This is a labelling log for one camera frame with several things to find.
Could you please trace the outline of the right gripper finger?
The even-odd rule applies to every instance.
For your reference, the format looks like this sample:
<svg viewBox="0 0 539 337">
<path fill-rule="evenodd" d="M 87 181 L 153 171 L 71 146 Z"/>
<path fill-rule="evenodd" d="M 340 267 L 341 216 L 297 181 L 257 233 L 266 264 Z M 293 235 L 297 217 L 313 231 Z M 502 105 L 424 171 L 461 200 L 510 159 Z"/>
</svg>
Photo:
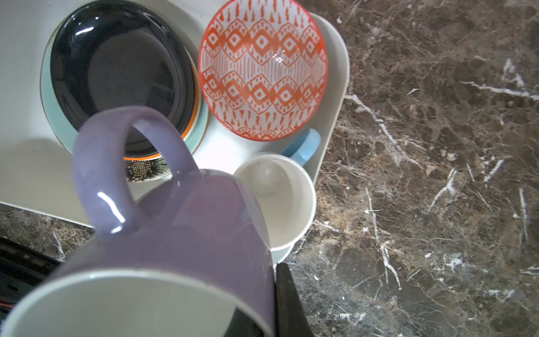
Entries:
<svg viewBox="0 0 539 337">
<path fill-rule="evenodd" d="M 314 337 L 286 263 L 276 268 L 276 304 L 278 336 Z"/>
</svg>

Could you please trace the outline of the purple grey mug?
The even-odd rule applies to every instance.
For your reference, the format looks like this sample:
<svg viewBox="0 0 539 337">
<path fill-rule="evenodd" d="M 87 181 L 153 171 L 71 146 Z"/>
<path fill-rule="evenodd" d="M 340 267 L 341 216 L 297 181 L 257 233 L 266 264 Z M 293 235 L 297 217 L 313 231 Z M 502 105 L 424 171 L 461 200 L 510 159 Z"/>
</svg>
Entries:
<svg viewBox="0 0 539 337">
<path fill-rule="evenodd" d="M 136 201 L 126 182 L 131 129 L 172 177 Z M 200 169 L 167 118 L 144 107 L 88 119 L 74 184 L 94 236 L 7 316 L 3 336 L 276 336 L 269 235 L 231 174 Z"/>
</svg>

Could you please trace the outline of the light blue mug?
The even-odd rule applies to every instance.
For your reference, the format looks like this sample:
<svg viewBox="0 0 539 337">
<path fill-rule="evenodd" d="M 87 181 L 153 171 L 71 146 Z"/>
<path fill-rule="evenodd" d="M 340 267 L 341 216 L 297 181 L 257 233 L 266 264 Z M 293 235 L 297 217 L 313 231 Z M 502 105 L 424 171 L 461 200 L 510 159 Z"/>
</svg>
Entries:
<svg viewBox="0 0 539 337">
<path fill-rule="evenodd" d="M 262 152 L 234 172 L 261 208 L 275 265 L 290 254 L 314 220 L 316 192 L 304 166 L 320 143 L 318 131 L 308 129 L 281 153 Z"/>
</svg>

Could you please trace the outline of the teal flower plate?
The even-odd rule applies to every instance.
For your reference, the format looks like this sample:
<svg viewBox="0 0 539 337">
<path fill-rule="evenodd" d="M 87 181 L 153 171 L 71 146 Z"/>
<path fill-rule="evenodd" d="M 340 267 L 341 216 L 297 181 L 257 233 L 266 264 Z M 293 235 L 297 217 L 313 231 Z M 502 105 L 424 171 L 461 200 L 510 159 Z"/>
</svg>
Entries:
<svg viewBox="0 0 539 337">
<path fill-rule="evenodd" d="M 60 108 L 56 95 L 54 94 L 51 79 L 51 52 L 58 31 L 59 29 L 53 31 L 44 53 L 40 79 L 41 100 L 46 118 L 59 143 L 69 153 L 73 153 L 78 131 L 67 120 Z M 192 154 L 195 154 L 200 143 L 204 139 L 210 121 L 209 107 L 202 97 L 202 94 L 198 94 L 198 96 L 199 107 L 196 124 L 192 127 L 192 130 L 189 131 L 189 134 L 183 137 L 186 146 Z M 124 165 L 126 178 L 130 183 L 155 181 L 171 174 L 165 160 L 161 157 L 142 161 L 125 160 Z"/>
</svg>

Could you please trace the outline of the red patterned bowl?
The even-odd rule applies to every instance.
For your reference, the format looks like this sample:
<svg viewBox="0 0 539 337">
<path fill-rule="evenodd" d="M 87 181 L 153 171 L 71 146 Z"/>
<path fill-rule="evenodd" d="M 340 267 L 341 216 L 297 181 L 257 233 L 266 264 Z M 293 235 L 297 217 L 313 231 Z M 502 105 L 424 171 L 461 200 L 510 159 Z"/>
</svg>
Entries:
<svg viewBox="0 0 539 337">
<path fill-rule="evenodd" d="M 314 18 L 297 1 L 229 1 L 206 28 L 198 70 L 205 101 L 226 129 L 273 141 L 317 111 L 328 54 Z"/>
</svg>

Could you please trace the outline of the black plate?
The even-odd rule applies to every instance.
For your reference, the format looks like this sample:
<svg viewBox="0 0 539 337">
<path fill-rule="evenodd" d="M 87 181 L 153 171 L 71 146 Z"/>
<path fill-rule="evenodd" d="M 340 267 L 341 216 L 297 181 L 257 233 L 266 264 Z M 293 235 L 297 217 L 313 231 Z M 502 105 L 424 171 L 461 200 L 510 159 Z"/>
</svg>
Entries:
<svg viewBox="0 0 539 337">
<path fill-rule="evenodd" d="M 155 12 L 130 1 L 94 1 L 67 17 L 53 42 L 51 79 L 76 130 L 98 112 L 143 106 L 182 133 L 195 105 L 180 38 Z"/>
</svg>

